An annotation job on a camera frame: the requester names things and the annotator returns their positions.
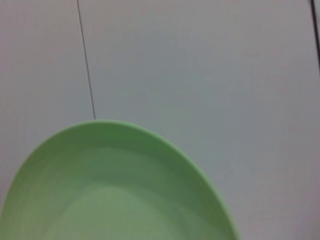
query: dark edge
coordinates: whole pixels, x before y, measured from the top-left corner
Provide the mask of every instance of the dark edge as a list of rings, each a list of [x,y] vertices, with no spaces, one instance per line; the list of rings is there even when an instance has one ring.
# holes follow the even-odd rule
[[[312,14],[312,21],[313,21],[313,31],[314,31],[316,52],[318,56],[318,65],[319,65],[319,72],[320,72],[320,43],[319,43],[319,31],[318,31],[318,24],[317,24],[315,0],[310,0],[310,5],[311,5],[311,14]]]
[[[87,51],[86,51],[86,45],[85,45],[84,28],[83,28],[83,24],[82,24],[79,0],[76,0],[76,7],[77,7],[77,10],[78,10],[78,17],[79,17],[79,23],[80,23],[82,47],[83,47],[83,53],[84,53],[86,76],[88,78],[88,84],[89,84],[92,114],[93,114],[93,119],[95,120],[96,119],[96,111],[95,111],[95,105],[94,105],[94,95],[92,93],[92,85],[91,85],[91,79],[90,79],[90,74],[89,74],[89,66],[88,66],[88,58],[87,58]]]

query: light green bowl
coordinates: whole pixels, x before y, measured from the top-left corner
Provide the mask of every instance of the light green bowl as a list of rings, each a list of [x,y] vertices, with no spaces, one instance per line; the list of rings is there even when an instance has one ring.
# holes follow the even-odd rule
[[[238,240],[222,201],[180,150],[140,127],[90,121],[18,171],[0,240]]]

